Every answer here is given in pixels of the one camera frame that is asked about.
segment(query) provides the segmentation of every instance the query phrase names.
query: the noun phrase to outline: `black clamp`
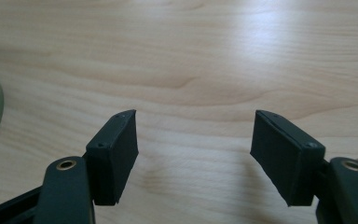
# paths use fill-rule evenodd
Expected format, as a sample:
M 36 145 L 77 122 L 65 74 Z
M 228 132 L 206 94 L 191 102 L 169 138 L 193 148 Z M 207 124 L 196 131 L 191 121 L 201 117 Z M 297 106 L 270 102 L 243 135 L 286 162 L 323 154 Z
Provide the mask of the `black clamp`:
M 137 155 L 135 110 L 116 114 L 83 157 L 53 162 L 43 186 L 0 204 L 0 223 L 95 223 L 92 202 L 118 203 Z
M 257 110 L 251 155 L 289 206 L 319 198 L 318 223 L 358 224 L 358 161 L 324 160 L 325 148 L 284 117 Z

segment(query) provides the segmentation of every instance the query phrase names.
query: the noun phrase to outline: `wood grain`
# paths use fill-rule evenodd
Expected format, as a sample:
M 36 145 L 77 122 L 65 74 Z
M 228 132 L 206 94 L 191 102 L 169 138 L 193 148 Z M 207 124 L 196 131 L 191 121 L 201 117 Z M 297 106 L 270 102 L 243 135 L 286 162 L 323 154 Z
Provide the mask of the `wood grain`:
M 0 81 L 0 203 L 134 108 L 140 155 L 97 223 L 316 223 L 249 155 L 254 113 L 358 158 L 358 1 L 0 1 Z

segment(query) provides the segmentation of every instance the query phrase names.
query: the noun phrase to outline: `wooden table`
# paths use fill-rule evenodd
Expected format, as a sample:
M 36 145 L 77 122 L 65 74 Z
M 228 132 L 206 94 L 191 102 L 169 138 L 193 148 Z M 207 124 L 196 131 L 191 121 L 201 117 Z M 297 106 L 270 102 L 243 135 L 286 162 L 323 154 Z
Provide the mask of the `wooden table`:
M 137 110 L 97 223 L 315 223 L 249 155 L 256 109 L 358 158 L 358 1 L 0 1 L 0 203 Z

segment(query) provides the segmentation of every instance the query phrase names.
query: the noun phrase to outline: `metal rivet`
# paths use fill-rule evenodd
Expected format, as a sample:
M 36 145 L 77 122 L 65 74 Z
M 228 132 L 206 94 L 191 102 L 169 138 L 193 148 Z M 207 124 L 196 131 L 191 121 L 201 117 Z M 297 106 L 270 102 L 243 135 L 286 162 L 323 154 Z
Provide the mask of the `metal rivet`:
M 74 166 L 76 166 L 76 161 L 62 161 L 57 165 L 57 170 L 65 171 L 72 169 Z
M 342 161 L 341 164 L 347 169 L 358 172 L 358 162 L 356 161 Z

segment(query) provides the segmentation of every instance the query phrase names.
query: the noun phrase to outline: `black plastic jaw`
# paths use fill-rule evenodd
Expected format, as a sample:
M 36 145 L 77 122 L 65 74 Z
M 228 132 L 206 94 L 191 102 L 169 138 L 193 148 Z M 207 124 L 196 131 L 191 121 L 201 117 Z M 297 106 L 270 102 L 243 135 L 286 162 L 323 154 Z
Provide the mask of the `black plastic jaw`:
M 251 155 L 260 163 L 286 203 L 311 205 L 312 173 L 321 169 L 324 146 L 289 120 L 255 112 Z
M 135 110 L 114 115 L 86 146 L 85 159 L 96 205 L 118 203 L 138 156 Z

